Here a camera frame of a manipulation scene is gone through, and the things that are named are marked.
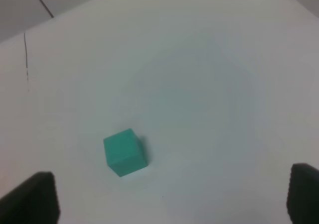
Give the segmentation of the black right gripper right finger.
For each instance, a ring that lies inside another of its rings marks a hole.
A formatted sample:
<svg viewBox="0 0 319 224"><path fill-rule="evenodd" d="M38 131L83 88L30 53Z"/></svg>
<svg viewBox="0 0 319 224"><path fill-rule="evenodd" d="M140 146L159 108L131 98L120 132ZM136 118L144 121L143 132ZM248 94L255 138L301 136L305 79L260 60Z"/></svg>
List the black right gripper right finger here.
<svg viewBox="0 0 319 224"><path fill-rule="evenodd" d="M306 163L292 165L286 207L294 224L319 222L318 169Z"/></svg>

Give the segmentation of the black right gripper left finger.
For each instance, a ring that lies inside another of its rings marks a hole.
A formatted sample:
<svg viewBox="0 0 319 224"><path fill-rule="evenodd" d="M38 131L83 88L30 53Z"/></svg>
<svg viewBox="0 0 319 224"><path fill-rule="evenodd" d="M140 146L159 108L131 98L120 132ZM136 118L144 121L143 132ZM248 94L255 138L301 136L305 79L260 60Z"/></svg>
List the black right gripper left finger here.
<svg viewBox="0 0 319 224"><path fill-rule="evenodd" d="M0 199L2 224L56 224L60 207L52 172L37 172Z"/></svg>

